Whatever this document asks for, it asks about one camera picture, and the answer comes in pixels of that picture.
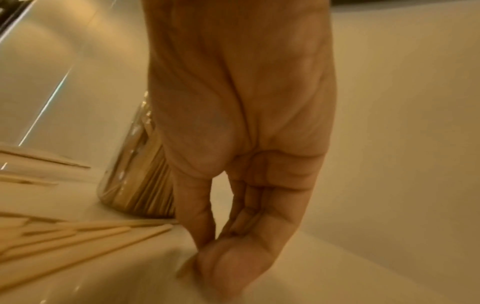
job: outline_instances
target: hand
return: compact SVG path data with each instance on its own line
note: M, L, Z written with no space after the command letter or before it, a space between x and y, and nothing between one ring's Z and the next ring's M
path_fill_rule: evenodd
M176 215L202 278L238 294L298 228L327 152L336 83L327 0L143 0L149 95ZM234 194L215 240L212 179Z

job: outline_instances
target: palm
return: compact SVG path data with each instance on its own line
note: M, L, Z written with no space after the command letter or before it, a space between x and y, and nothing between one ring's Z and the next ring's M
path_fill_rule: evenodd
M199 270L225 294L273 263L298 227L335 107L324 0L144 0L149 90ZM214 241L213 177L234 200Z

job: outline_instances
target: bundle of toothpicks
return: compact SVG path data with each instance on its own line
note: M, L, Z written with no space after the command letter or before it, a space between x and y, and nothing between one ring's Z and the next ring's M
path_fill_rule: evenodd
M148 93L113 166L98 188L102 203L144 217L175 216L173 185L162 141L155 131Z
M0 292L144 241L172 229L174 219L69 222L0 212ZM92 243L97 239L102 242ZM45 263L35 257L70 247Z

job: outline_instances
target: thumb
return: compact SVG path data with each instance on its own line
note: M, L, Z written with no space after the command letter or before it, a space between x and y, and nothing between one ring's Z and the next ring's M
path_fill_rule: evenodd
M211 179L172 172L175 215L192 236L198 249L215 239L215 220L210 204Z

